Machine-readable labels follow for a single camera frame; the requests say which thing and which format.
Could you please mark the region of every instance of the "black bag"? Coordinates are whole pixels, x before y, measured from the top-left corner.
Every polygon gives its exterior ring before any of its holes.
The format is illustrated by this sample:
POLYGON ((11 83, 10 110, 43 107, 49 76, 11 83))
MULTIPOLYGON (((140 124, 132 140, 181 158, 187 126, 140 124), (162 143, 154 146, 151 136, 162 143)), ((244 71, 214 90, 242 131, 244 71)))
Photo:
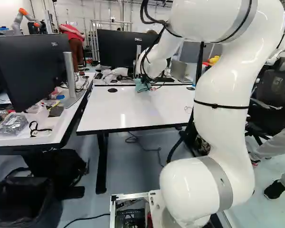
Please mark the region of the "black bag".
POLYGON ((0 228, 56 228, 62 202, 50 179, 8 177, 0 182, 0 228))
POLYGON ((23 158, 35 177, 47 177, 53 181, 59 200, 65 199, 86 173, 86 162, 71 149, 51 150, 23 158))

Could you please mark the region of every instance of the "plastic bag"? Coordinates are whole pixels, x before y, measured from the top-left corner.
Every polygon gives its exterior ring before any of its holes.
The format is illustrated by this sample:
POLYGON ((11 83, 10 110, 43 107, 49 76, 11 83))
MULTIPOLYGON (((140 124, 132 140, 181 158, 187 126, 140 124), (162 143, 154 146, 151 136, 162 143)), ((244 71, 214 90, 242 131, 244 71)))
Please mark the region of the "plastic bag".
POLYGON ((23 114, 10 113, 0 123, 0 134, 18 135, 27 124, 28 121, 23 114))

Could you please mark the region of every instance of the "gray pants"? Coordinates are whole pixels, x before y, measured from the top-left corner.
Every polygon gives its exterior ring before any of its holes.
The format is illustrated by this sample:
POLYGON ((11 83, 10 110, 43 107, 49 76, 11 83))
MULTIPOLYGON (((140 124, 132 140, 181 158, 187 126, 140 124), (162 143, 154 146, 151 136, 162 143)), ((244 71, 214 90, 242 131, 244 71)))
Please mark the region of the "gray pants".
MULTIPOLYGON (((251 152, 250 157, 253 160, 274 157, 285 154, 285 129, 270 140, 261 145, 257 150, 251 152)), ((285 173, 282 175, 281 183, 285 186, 285 173)))

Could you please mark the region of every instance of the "red shirt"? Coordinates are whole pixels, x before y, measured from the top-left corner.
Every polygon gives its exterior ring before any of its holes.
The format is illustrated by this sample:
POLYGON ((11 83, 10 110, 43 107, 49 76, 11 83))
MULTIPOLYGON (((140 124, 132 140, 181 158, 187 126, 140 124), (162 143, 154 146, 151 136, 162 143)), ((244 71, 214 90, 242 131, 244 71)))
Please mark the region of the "red shirt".
MULTIPOLYGON (((75 27, 73 27, 71 25, 62 24, 62 26, 67 27, 68 29, 71 29, 71 30, 78 31, 75 27)), ((76 39, 79 39, 81 42, 84 41, 84 39, 82 37, 78 36, 76 33, 69 32, 69 31, 62 31, 62 33, 65 33, 68 35, 68 40, 76 38, 76 39)))

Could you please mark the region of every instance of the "green cloth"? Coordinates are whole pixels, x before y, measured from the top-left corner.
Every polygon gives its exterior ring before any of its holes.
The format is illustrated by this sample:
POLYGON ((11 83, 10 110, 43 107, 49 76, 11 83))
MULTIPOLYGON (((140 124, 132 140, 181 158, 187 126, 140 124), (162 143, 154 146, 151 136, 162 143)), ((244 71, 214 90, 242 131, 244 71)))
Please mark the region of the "green cloth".
POLYGON ((150 83, 144 83, 142 84, 140 78, 135 78, 134 79, 134 83, 135 83, 135 91, 137 93, 143 92, 143 91, 149 91, 151 88, 150 83))

